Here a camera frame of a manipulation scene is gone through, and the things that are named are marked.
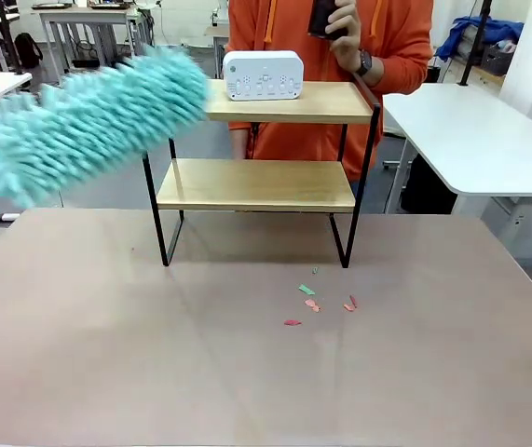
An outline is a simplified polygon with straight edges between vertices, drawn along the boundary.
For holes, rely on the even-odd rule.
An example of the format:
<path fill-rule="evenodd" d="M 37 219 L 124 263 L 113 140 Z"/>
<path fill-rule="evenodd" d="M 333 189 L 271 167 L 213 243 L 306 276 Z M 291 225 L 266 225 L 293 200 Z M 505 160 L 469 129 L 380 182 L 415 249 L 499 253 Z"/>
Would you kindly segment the person's left hand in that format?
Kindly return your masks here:
<path fill-rule="evenodd" d="M 360 42 L 361 19 L 355 0 L 335 0 L 336 10 L 328 17 L 327 34 L 345 32 L 330 46 L 338 65 L 347 72 L 355 73 L 361 66 Z"/>

